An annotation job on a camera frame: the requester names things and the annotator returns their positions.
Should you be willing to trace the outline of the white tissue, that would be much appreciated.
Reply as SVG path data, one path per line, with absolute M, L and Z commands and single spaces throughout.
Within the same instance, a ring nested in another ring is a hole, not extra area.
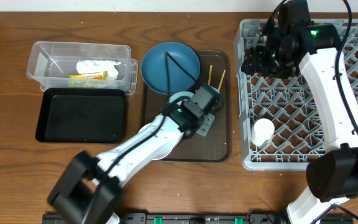
M 120 64 L 110 60 L 85 60 L 76 64 L 76 70 L 79 74 L 107 71 L 107 78 L 116 79 L 119 74 L 116 65 Z

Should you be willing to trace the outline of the light blue bowl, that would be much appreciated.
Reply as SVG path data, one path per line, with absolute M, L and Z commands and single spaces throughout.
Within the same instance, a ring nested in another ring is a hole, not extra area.
M 165 108 L 174 108 L 174 104 L 176 105 L 181 105 L 182 101 L 186 101 L 189 100 L 190 101 L 190 105 L 195 105 L 193 102 L 191 102 L 191 97 L 194 95 L 195 93 L 191 93 L 189 91 L 181 91 L 178 92 L 174 95 L 172 95 L 169 98 L 169 101 L 167 103 L 167 105 L 165 106 Z

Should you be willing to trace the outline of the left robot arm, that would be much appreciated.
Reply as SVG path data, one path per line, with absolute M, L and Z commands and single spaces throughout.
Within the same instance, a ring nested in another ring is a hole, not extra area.
M 165 157 L 184 137 L 193 135 L 209 113 L 188 100 L 170 104 L 120 146 L 96 157 L 78 153 L 47 202 L 67 223 L 119 223 L 114 209 L 125 184 L 150 161 Z

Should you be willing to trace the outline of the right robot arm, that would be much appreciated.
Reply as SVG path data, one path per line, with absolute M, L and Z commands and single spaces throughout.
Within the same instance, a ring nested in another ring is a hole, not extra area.
M 318 223 L 358 197 L 358 104 L 347 77 L 347 37 L 317 25 L 306 1 L 282 1 L 262 29 L 263 46 L 250 48 L 241 71 L 307 82 L 323 126 L 325 154 L 306 167 L 307 188 L 287 206 L 287 223 Z

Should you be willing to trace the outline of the white cup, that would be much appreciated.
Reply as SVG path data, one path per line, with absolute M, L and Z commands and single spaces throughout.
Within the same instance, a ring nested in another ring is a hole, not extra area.
M 258 119 L 251 127 L 250 141 L 256 146 L 262 146 L 273 139 L 275 126 L 267 118 Z

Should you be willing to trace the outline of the yellow snack wrapper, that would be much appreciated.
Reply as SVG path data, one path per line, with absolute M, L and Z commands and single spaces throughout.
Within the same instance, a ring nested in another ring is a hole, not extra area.
M 69 78 L 74 80 L 105 80 L 107 76 L 108 76 L 108 72 L 102 71 L 102 72 L 70 75 Z

